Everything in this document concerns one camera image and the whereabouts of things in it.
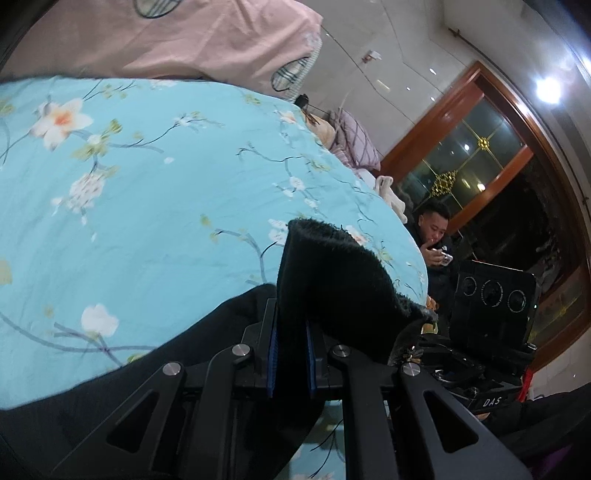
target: wooden window frame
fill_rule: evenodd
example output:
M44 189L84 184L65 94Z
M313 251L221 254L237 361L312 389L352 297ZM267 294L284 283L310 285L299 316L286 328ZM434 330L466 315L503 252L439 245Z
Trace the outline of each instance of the wooden window frame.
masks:
M591 291L587 260L591 258L591 245L579 202L560 160L540 123L525 102L481 62L477 61L470 66L415 127L384 157L379 174L391 176L395 182L400 182L483 98L487 98L503 114L521 137L524 146L501 173L487 185L486 190L476 195L460 213L451 219L449 232L456 232L474 218L535 155L546 171L552 187L560 193L557 201L567 215L565 222L572 226L570 232L558 232L558 234L574 234L575 238L583 239L582 242L567 241L565 243L566 245L574 243L573 251L564 252L566 271L557 284L541 299L540 308L550 304L560 294L561 287L568 285L569 279L574 278L574 275L580 278L581 268L584 268L583 278L587 284L587 291ZM590 309L591 299L587 299L586 307L580 315L563 326L552 339L538 346L538 352L532 364L533 370L542 368L558 357L587 330L591 321Z

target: metal bolt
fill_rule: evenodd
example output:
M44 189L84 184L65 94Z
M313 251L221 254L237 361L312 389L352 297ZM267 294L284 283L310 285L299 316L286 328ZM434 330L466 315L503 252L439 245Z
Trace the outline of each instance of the metal bolt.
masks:
M169 377L174 377L178 375L181 371L181 365L177 362L170 362L162 367L162 372L164 375L168 375Z
M421 367L415 363L409 362L402 366L402 371L409 377L416 377L419 373L421 373Z
M341 358L346 358L351 354L351 348L346 345L335 345L333 347L333 354Z
M236 356L246 356L250 353L251 348L245 343L239 343L232 347L232 353Z

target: orange flower center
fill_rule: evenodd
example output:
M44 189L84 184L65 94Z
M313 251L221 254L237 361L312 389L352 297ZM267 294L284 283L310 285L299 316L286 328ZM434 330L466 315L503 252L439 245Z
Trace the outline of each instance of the orange flower center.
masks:
M56 115L54 123L59 127L63 127L65 125L69 125L72 122L72 112L65 111L60 112Z

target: bed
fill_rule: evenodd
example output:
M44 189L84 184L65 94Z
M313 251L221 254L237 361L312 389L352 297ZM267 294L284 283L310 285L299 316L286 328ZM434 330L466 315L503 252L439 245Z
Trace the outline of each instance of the bed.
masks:
M213 82L21 80L0 85L0 144L0 408L117 369L274 283L292 218L347 230L426 301L395 213L284 100ZM328 404L279 478L323 465L316 478L344 479L341 419Z

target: man's hand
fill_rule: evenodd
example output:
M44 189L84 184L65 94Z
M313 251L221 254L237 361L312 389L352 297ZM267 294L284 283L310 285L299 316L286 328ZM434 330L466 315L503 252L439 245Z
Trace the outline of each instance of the man's hand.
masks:
M421 255L428 267L438 267L443 263L445 256L441 250L430 250L435 243L434 240L429 240L421 247Z

